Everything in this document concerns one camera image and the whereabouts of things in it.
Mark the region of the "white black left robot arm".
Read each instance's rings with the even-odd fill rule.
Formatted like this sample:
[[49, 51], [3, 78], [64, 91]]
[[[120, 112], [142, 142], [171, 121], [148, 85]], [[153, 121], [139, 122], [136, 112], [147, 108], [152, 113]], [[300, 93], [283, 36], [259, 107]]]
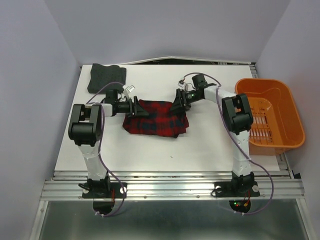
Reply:
[[102, 102], [74, 104], [68, 126], [68, 137], [78, 146], [87, 167], [87, 182], [79, 186], [89, 192], [95, 191], [100, 197], [111, 193], [110, 171], [101, 156], [101, 143], [105, 118], [117, 114], [127, 117], [148, 117], [149, 113], [140, 105], [136, 96], [125, 96], [124, 101], [116, 89], [107, 90]]

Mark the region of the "dark grey dotted skirt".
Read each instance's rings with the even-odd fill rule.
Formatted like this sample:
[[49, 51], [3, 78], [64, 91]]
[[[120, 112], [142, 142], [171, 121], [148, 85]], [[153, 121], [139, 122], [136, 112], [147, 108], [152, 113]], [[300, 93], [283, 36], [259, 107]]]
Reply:
[[90, 71], [90, 81], [87, 91], [90, 94], [96, 94], [105, 85], [108, 85], [100, 94], [104, 94], [107, 90], [117, 90], [123, 92], [123, 85], [126, 84], [127, 69], [119, 65], [104, 66], [93, 63]]

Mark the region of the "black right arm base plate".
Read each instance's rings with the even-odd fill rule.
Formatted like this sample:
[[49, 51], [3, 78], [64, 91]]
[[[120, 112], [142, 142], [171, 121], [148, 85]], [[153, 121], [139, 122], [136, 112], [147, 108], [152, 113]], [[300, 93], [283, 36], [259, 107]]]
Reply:
[[233, 184], [231, 181], [216, 181], [211, 195], [216, 198], [259, 197], [256, 181], [249, 184]]

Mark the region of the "red black plaid skirt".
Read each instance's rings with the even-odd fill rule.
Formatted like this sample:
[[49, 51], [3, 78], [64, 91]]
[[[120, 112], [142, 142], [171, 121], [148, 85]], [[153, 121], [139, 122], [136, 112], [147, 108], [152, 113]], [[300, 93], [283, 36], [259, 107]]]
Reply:
[[173, 114], [170, 111], [173, 103], [169, 101], [139, 100], [148, 116], [124, 118], [122, 127], [130, 134], [155, 135], [160, 137], [177, 138], [185, 134], [189, 121], [185, 112]]

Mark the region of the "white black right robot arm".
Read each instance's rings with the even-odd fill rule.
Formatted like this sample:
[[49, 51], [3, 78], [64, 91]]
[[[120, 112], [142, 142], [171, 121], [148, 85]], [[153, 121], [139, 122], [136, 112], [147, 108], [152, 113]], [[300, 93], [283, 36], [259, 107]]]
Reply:
[[233, 166], [230, 182], [231, 192], [242, 195], [248, 190], [243, 178], [253, 178], [249, 154], [249, 136], [254, 121], [246, 94], [222, 90], [222, 84], [214, 77], [200, 72], [191, 72], [178, 81], [175, 99], [170, 108], [172, 114], [181, 114], [191, 104], [207, 100], [217, 104], [219, 114], [230, 139], [233, 141]]

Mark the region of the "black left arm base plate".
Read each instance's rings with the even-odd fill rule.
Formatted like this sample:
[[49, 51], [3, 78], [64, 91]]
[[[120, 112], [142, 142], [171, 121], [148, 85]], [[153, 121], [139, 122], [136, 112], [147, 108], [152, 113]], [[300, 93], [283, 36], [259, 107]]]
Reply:
[[119, 182], [111, 182], [110, 186], [97, 185], [89, 187], [88, 183], [79, 183], [84, 199], [122, 199], [126, 198], [126, 193]]

